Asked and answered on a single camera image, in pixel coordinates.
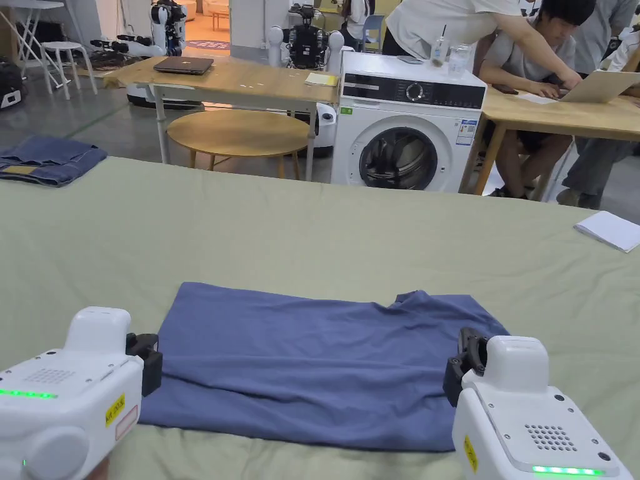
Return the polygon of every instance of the wooden table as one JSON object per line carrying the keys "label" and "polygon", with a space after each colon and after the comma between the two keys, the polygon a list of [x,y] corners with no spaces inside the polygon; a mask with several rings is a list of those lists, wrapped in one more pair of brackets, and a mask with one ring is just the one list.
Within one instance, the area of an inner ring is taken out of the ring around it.
{"label": "wooden table", "polygon": [[234,58],[216,58],[216,63],[202,76],[156,72],[154,66],[165,58],[148,58],[111,72],[105,77],[119,84],[145,87],[147,93],[155,98],[163,163],[170,162],[163,99],[297,111],[310,115],[305,178],[311,180],[316,138],[316,103],[338,103],[336,86],[307,85],[305,80],[308,72],[267,67]]}
{"label": "wooden table", "polygon": [[296,180],[300,180],[298,151],[307,146],[307,124],[292,116],[268,111],[215,110],[193,113],[174,120],[167,128],[169,137],[191,152],[225,157],[277,157],[278,176],[283,179],[284,155],[292,155]]}
{"label": "wooden table", "polygon": [[475,195],[483,193],[507,130],[640,141],[640,108],[632,102],[630,97],[619,97],[607,104],[572,102],[537,104],[519,99],[516,95],[506,95],[495,88],[489,88],[474,146],[460,183],[461,193],[468,192],[469,179],[476,163],[487,120],[493,120],[496,128],[473,191]]}

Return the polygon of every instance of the plastic cup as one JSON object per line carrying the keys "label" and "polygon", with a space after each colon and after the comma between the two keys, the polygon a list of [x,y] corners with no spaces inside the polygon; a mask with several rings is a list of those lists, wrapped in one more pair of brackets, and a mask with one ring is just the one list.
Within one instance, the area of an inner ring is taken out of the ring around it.
{"label": "plastic cup", "polygon": [[461,44],[451,47],[449,55],[449,76],[452,78],[460,78],[467,69],[469,59],[471,58],[471,45]]}

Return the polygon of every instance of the open laptop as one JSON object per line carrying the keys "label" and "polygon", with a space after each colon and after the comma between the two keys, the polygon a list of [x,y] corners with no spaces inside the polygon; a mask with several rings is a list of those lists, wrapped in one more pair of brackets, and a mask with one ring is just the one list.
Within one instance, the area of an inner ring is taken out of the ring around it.
{"label": "open laptop", "polygon": [[636,83],[640,83],[640,74],[596,70],[562,97],[560,101],[607,103]]}

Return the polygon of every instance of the hand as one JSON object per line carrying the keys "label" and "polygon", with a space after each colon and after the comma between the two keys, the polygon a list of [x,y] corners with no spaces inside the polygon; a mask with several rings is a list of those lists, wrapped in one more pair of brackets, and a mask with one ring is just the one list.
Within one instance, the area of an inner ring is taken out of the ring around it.
{"label": "hand", "polygon": [[527,90],[534,95],[547,99],[557,99],[560,97],[560,89],[551,83],[531,82],[531,86]]}
{"label": "hand", "polygon": [[582,77],[570,68],[566,69],[562,75],[558,75],[558,78],[562,80],[567,90],[573,90],[582,81]]}

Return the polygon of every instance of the control knob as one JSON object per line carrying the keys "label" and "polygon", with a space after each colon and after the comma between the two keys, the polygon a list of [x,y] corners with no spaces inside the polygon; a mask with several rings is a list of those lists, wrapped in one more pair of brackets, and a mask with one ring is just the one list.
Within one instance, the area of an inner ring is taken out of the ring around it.
{"label": "control knob", "polygon": [[424,98],[424,90],[422,85],[418,82],[414,82],[406,88],[406,97],[412,102],[421,100]]}

